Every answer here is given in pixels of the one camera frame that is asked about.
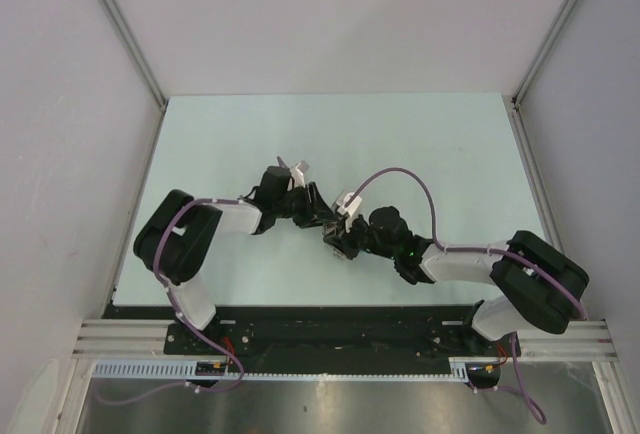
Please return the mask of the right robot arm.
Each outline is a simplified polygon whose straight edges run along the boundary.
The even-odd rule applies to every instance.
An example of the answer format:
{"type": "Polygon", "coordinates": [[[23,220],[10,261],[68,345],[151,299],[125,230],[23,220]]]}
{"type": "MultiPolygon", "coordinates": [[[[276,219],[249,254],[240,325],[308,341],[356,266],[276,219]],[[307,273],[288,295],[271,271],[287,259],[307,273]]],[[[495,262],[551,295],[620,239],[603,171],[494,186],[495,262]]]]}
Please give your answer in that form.
{"type": "Polygon", "coordinates": [[[338,213],[323,224],[323,241],[349,260],[361,253],[389,259],[411,285],[462,281],[499,289],[499,297],[474,306],[461,330],[462,345],[473,355],[486,354],[498,339],[522,329],[564,333],[582,316],[575,304],[590,281],[584,269],[530,231],[478,249],[441,250],[413,233],[391,206],[368,218],[338,213]]]}

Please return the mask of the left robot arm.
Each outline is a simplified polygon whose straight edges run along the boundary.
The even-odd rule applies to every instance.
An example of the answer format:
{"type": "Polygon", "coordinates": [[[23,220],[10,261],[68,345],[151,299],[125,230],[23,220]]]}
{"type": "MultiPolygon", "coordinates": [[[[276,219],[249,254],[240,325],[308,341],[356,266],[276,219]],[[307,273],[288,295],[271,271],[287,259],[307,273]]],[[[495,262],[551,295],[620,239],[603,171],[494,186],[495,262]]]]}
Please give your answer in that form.
{"type": "Polygon", "coordinates": [[[199,271],[212,241],[228,233],[260,235],[279,219],[301,228],[323,225],[334,217],[314,182],[307,182],[305,165],[270,166],[260,183],[238,199],[197,199],[170,191],[133,243],[134,255],[151,271],[174,308],[188,325],[186,341],[197,352],[214,351],[220,328],[211,323],[216,307],[199,271]]]}

